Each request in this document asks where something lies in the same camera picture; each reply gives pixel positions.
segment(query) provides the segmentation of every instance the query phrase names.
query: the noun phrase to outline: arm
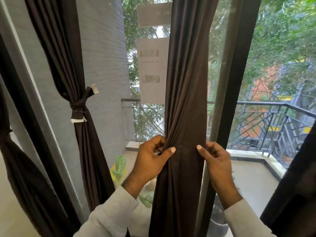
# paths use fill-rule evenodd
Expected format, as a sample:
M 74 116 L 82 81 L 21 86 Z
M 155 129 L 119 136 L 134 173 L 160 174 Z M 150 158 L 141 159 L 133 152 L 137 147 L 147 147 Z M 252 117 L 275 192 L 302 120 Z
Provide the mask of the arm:
M 159 156 L 155 154 L 162 151 L 164 143 L 164 137 L 157 135 L 140 145 L 130 175 L 104 204 L 90 214 L 74 237 L 125 237 L 132 212 L 138 205 L 137 196 L 176 151 L 171 147 Z
M 276 237 L 239 194 L 232 178 L 230 154 L 219 144 L 207 142 L 197 150 L 206 160 L 211 184 L 224 207 L 224 215 L 234 237 Z

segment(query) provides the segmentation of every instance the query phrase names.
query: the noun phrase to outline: balcony railing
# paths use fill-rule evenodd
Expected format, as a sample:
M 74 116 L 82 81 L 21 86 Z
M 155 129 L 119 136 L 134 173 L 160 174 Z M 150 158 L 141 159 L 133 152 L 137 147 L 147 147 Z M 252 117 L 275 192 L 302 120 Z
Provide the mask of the balcony railing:
M 135 138 L 144 142 L 157 134 L 164 134 L 164 105 L 131 102 Z M 208 101 L 209 108 L 214 102 Z M 232 123 L 228 149 L 260 151 L 273 155 L 288 167 L 309 133 L 316 114 L 283 102 L 238 101 Z M 208 116 L 207 136 L 211 132 L 212 116 Z

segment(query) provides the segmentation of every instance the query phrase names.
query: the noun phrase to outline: white sleeve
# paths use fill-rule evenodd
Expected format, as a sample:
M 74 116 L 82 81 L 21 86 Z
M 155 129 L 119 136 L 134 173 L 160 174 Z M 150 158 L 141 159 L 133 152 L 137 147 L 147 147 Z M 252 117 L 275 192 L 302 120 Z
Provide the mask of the white sleeve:
M 91 212 L 89 219 L 73 237 L 125 237 L 127 225 L 138 201 L 123 187 Z
M 234 237 L 276 237 L 245 199 L 227 208 L 224 215 Z

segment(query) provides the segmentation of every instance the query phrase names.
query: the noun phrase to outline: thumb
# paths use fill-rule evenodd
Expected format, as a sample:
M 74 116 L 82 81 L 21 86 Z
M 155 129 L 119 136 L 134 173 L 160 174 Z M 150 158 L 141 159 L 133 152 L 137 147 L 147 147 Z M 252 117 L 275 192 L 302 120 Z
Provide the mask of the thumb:
M 164 152 L 160 155 L 160 158 L 164 160 L 164 162 L 166 163 L 167 160 L 175 153 L 176 148 L 175 147 L 170 147 L 166 150 L 164 150 Z
M 200 145 L 197 145 L 197 151 L 208 163 L 214 159 L 214 157 L 204 147 Z

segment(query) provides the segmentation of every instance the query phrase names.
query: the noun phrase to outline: hand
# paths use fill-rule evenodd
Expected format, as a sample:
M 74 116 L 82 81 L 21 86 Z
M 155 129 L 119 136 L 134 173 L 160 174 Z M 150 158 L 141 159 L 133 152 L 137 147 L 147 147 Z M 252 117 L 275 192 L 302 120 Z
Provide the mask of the hand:
M 206 149 L 197 145 L 197 151 L 206 160 L 211 184 L 224 209 L 240 201 L 242 197 L 232 177 L 230 154 L 216 142 L 207 142 Z
M 161 152 L 164 143 L 165 138 L 162 135 L 156 135 L 139 146 L 134 168 L 122 184 L 122 187 L 135 199 L 144 185 L 161 172 L 167 160 L 175 153 L 176 148 L 170 147 L 161 155 L 157 155 L 155 152 Z

